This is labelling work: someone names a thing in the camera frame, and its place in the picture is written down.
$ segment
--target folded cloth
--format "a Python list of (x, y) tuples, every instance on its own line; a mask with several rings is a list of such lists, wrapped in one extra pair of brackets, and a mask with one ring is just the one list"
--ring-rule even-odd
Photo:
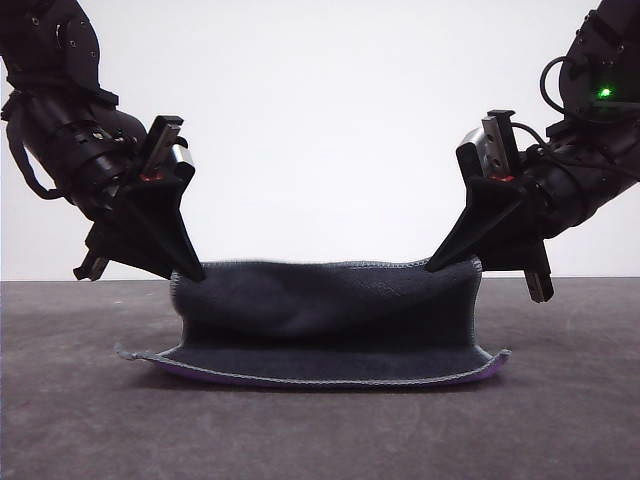
[(475, 342), (476, 258), (436, 273), (406, 263), (204, 265), (172, 279), (184, 323), (166, 352), (127, 353), (185, 377), (284, 388), (423, 387), (482, 380), (505, 363)]

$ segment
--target white wall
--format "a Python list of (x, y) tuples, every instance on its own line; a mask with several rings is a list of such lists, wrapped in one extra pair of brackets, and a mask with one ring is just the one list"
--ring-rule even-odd
[[(540, 70), (596, 0), (84, 0), (102, 86), (186, 119), (202, 260), (415, 260), (464, 206), (455, 148), (491, 108), (540, 130)], [(7, 95), (7, 85), (3, 85)], [(533, 143), (520, 137), (521, 146)], [(89, 224), (2, 150), (5, 280), (71, 279)], [(548, 242), (554, 273), (640, 274), (640, 189)], [(150, 278), (113, 264), (105, 278)]]

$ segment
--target gray towel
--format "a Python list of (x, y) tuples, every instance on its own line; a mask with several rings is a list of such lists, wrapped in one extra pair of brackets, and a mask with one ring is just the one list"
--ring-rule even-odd
[(119, 353), (186, 377), (267, 387), (374, 388), (477, 381), (509, 352), (476, 345), (477, 259), (437, 273), (408, 264), (205, 264), (172, 280), (181, 344)]

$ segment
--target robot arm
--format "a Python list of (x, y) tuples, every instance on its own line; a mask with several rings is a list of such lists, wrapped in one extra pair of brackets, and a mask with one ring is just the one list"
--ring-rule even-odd
[[(564, 107), (546, 92), (558, 63)], [(541, 92), (564, 115), (549, 142), (512, 123), (514, 112), (492, 111), (459, 147), (467, 206), (429, 270), (477, 255), (485, 271), (524, 270), (532, 299), (551, 299), (544, 240), (640, 181), (640, 2), (604, 0), (590, 12), (569, 53), (545, 68)], [(514, 128), (538, 143), (519, 152)]]
[[(179, 211), (195, 173), (178, 137), (182, 120), (158, 117), (147, 134), (116, 109), (118, 97), (100, 88), (98, 40), (76, 0), (3, 0), (0, 54), (15, 87), (2, 118), (27, 184), (94, 222), (76, 276), (96, 280), (114, 260), (202, 279)], [(25, 147), (55, 189), (38, 183)]]
[[(116, 110), (117, 97), (98, 83), (98, 42), (77, 2), (4, 0), (0, 53), (16, 88), (3, 118), (27, 183), (43, 198), (64, 196), (94, 222), (78, 278), (98, 278), (108, 260), (202, 278), (179, 213), (194, 174), (178, 137), (182, 120), (159, 117), (147, 134)], [(558, 63), (563, 107), (546, 93)], [(524, 270), (538, 302), (553, 295), (544, 240), (640, 180), (640, 3), (604, 0), (541, 86), (564, 120), (545, 142), (513, 123), (514, 112), (495, 110), (465, 138), (457, 155), (467, 207), (428, 265), (436, 271), (477, 255), (487, 271)], [(520, 152), (514, 128), (537, 144)], [(57, 189), (37, 183), (24, 146)]]

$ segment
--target black cable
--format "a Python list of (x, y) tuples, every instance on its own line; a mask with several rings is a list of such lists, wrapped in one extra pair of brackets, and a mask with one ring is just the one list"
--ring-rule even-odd
[(631, 178), (636, 182), (640, 182), (640, 173), (634, 172), (633, 170), (629, 170), (628, 168), (620, 167), (618, 165), (611, 165), (608, 163), (584, 163), (584, 162), (571, 162), (560, 158), (556, 152), (554, 152), (549, 144), (545, 142), (542, 136), (536, 132), (533, 128), (523, 123), (512, 123), (514, 128), (519, 128), (520, 130), (524, 130), (529, 135), (531, 135), (535, 140), (540, 144), (540, 147), (544, 150), (544, 152), (549, 156), (551, 163), (555, 165), (563, 165), (566, 167), (582, 167), (582, 168), (591, 168), (594, 170), (607, 170), (609, 172), (617, 173), (618, 175), (622, 175), (624, 177)]
[(542, 70), (542, 75), (540, 76), (540, 94), (542, 95), (542, 98), (544, 99), (547, 105), (553, 108), (556, 112), (561, 113), (569, 118), (572, 118), (582, 123), (590, 123), (592, 125), (615, 125), (617, 123), (623, 122), (628, 119), (628, 116), (622, 116), (621, 118), (617, 118), (614, 120), (595, 120), (592, 118), (586, 118), (581, 115), (578, 115), (577, 113), (571, 112), (566, 108), (561, 107), (556, 102), (554, 102), (551, 96), (549, 95), (549, 92), (547, 91), (547, 77), (549, 76), (549, 72), (551, 72), (551, 69), (553, 67), (555, 67), (559, 63), (565, 63), (565, 62), (571, 63), (572, 65), (577, 64), (575, 59), (571, 57), (563, 56), (563, 57), (554, 58)]
[(33, 167), (29, 163), (29, 157), (22, 143), (22, 135), (20, 132), (20, 118), (12, 118), (7, 125), (7, 139), (9, 140), (9, 150), (13, 155), (16, 165), (20, 169), (27, 186), (43, 200), (57, 200), (64, 197), (64, 193), (56, 188), (47, 190), (44, 188), (36, 177)]

